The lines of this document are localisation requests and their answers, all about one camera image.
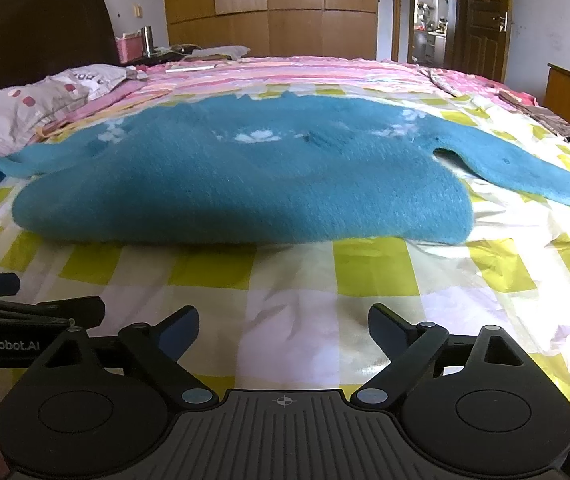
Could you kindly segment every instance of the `kitchen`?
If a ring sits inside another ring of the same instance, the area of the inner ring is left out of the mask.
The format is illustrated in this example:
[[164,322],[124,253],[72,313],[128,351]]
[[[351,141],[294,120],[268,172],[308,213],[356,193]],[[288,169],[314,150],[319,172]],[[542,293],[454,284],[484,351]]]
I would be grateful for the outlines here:
[[448,13],[449,0],[414,0],[413,62],[444,66]]

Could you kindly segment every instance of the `ribbed black surface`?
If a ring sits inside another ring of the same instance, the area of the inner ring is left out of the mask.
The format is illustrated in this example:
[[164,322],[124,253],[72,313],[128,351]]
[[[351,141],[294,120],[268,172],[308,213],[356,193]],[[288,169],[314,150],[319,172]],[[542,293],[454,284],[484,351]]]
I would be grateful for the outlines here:
[[105,480],[462,478],[415,453],[387,415],[351,408],[336,391],[232,391],[214,410],[182,415],[155,452]]

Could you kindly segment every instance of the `silver thermos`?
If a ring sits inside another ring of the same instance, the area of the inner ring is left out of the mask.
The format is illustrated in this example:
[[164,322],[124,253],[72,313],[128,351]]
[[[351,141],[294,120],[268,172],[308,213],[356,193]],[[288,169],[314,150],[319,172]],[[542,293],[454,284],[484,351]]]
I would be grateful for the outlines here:
[[152,27],[146,25],[140,29],[140,39],[143,42],[143,55],[152,57],[154,55],[154,38],[152,37]]

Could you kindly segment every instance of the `white pillow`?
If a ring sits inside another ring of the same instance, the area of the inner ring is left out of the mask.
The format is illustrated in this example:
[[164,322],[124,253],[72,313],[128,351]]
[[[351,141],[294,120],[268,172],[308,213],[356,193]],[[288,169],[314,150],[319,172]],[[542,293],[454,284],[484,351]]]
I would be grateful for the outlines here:
[[88,101],[93,101],[111,92],[126,79],[147,78],[144,72],[137,72],[134,67],[93,64],[70,68],[52,76],[52,79],[62,83],[81,85],[88,89]]
[[9,155],[24,147],[34,129],[88,102],[85,86],[46,77],[33,85],[0,90],[0,153]]

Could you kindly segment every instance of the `yellow and white checkered sheet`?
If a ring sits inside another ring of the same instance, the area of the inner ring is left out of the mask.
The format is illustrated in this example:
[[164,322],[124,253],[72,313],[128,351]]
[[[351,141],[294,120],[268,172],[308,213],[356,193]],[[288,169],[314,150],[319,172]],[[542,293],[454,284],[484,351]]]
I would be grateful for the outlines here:
[[[286,89],[414,107],[478,126],[570,171],[569,145],[480,97],[313,84],[236,93],[278,98]],[[203,97],[174,95],[163,105]],[[147,106],[82,121],[59,140]],[[455,157],[443,162],[473,202],[474,229],[460,246],[390,237],[258,247],[61,244],[12,222],[12,200],[25,182],[8,178],[0,185],[0,271],[21,277],[17,301],[99,295],[107,315],[93,335],[154,324],[195,305],[201,333],[180,362],[219,393],[340,386],[349,396],[387,364],[367,332],[367,311],[381,302],[412,323],[432,320],[451,333],[501,325],[570,400],[570,207],[489,184]],[[132,207],[143,193],[133,193]],[[21,373],[0,370],[0,399]]]

